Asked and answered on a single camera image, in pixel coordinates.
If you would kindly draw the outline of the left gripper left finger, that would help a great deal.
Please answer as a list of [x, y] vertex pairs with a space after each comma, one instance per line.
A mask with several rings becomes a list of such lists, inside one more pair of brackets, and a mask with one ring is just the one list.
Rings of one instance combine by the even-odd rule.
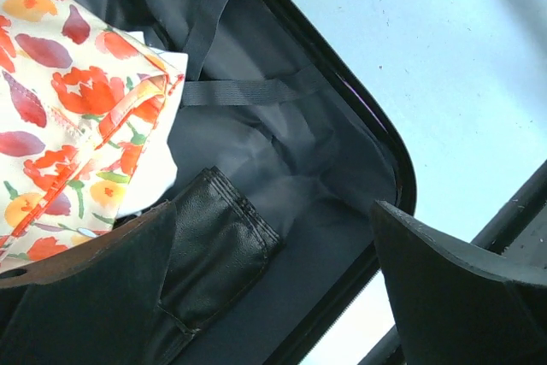
[[3, 364], [140, 364], [168, 268], [165, 202], [60, 254], [1, 275]]

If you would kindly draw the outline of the floral cloth pouch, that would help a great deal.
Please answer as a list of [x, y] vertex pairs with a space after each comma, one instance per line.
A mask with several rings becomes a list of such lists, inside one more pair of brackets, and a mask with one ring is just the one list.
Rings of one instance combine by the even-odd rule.
[[187, 63], [75, 0], [1, 0], [3, 271], [110, 232], [174, 184]]

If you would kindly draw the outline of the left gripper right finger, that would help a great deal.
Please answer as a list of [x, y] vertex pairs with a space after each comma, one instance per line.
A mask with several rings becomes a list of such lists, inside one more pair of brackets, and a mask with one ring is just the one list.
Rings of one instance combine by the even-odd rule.
[[408, 364], [544, 364], [546, 272], [440, 232], [386, 202], [374, 246]]

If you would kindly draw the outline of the yellow Pikachu hard-shell suitcase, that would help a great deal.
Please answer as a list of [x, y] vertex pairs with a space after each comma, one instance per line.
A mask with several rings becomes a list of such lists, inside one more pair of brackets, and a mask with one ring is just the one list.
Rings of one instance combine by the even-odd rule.
[[171, 364], [298, 363], [378, 270], [373, 203], [415, 208], [396, 129], [290, 0], [75, 1], [189, 56], [168, 139], [178, 173], [152, 209], [218, 168], [283, 241]]

